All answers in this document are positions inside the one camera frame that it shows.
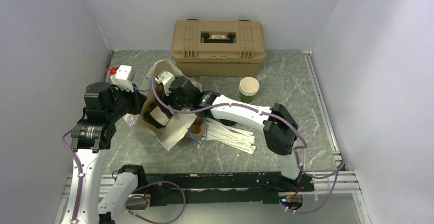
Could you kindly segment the paper bag with blue handles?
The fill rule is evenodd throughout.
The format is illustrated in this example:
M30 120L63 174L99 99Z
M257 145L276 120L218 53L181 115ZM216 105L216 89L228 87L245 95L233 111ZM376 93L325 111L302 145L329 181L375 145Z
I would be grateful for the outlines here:
M157 76L162 71L169 71L176 77L182 76L183 73L169 60L159 60L149 69L146 77L152 81L153 76ZM151 124L149 124L145 118L144 114L149 108L154 108L158 106L158 101L156 100L152 90L144 93L147 100L142 106L141 114L138 115L139 118L135 123L134 129L146 128L149 129L154 135L156 135L160 144L167 151L171 150L182 138L185 137L188 128L195 121L197 115L195 114L178 114L174 113L173 117L169 120L167 125L163 128L157 129Z

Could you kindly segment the white paper cup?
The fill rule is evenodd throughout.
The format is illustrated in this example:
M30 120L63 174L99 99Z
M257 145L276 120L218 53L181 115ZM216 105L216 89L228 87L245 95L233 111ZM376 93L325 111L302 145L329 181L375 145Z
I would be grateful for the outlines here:
M169 120L173 117L173 113L169 110L161 110L161 113L159 115L159 117L157 118L157 120L162 123L163 125L167 125L167 123L169 122Z

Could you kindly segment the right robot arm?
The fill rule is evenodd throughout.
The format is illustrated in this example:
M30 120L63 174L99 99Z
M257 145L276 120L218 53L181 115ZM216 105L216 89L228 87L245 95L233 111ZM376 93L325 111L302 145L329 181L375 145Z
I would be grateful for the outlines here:
M284 188L294 191L301 185L294 148L295 141L300 138L298 126L283 105L255 106L217 92L201 91L185 76L176 77L168 71L163 71L154 81L164 89L159 102L166 110L229 120L262 131L268 149L279 156Z

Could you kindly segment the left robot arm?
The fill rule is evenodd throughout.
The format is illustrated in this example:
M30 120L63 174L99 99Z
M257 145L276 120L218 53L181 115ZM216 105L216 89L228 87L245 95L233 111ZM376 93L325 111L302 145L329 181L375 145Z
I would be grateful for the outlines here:
M73 157L71 191L62 223L115 223L131 193L146 189L143 166L123 165L115 183L99 198L104 165L116 132L115 123L126 114L139 115L147 97L107 82L86 87L82 118L68 132L66 148Z

